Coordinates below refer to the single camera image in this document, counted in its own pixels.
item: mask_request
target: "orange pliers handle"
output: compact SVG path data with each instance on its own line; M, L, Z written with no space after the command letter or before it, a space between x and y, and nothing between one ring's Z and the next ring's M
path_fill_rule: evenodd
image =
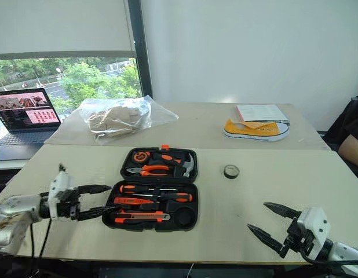
M142 171L140 172L140 175L143 177L146 177L148 175L167 175L167 173L163 173L163 174L155 174L155 173L151 173L151 171L153 170L166 170L169 171L170 168L166 165L144 165L142 167Z

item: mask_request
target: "white shoe sole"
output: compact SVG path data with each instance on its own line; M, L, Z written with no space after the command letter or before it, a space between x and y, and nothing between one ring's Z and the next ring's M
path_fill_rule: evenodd
M290 134L290 127L285 123L277 123L277 126L280 131L280 134L272 135L272 136L254 136L254 135L246 135L246 134L235 134L235 133L229 133L224 129L223 131L226 136L232 138L245 138L245 139L254 139L254 140L265 141L265 142L275 142L284 139Z

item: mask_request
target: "robotic arm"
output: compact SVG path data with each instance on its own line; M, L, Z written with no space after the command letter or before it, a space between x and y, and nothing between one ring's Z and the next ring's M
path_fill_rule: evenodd
M101 193L111 189L106 185L74 186L72 178L60 164L57 177L50 184L49 192L38 195L17 195L0 202L0 253L16 255L31 223L44 218L57 220L87 220L101 216L107 207L80 211L81 194Z
M355 265L354 262L358 261L358 249L341 242L333 243L327 238L331 226L322 208L311 207L296 211L281 204L264 205L274 213L293 220L287 229L288 235L284 243L279 243L256 226L247 226L260 241L275 250L282 258L292 249L300 252L303 258L312 264L341 266L345 273L358 276L358 264ZM344 264L344 261L350 261L351 264Z

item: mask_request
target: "tabletop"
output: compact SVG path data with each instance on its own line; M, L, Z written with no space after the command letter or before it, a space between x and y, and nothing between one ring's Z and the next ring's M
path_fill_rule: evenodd
M49 190L62 163L77 185L121 181L119 170L132 147L44 145L0 194L37 194ZM302 263L293 251L281 259L247 228L253 224L283 242L290 219L263 206L275 202L302 210L322 207L331 224L330 239L358 247L358 179L332 151L193 149L198 156L199 216L190 231L159 233L110 229L101 217L52 223L45 258L105 261L213 262L235 264ZM223 176L226 164L240 175ZM109 191L83 195L81 208L103 206ZM35 255L48 220L34 224ZM27 232L19 255L30 255Z
M21 169L29 159L0 161L0 170Z
M119 137L106 145L207 149L325 149L330 150L317 131L292 104L278 104L290 119L290 135L277 142L229 138L223 132L231 118L240 121L235 103L162 103L179 116L179 120ZM46 144L98 145L94 135L74 111Z

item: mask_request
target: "paper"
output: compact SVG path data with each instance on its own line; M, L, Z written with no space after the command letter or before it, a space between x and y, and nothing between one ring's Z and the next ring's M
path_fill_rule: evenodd
M241 120L244 122L289 122L290 120L275 104L237 105Z

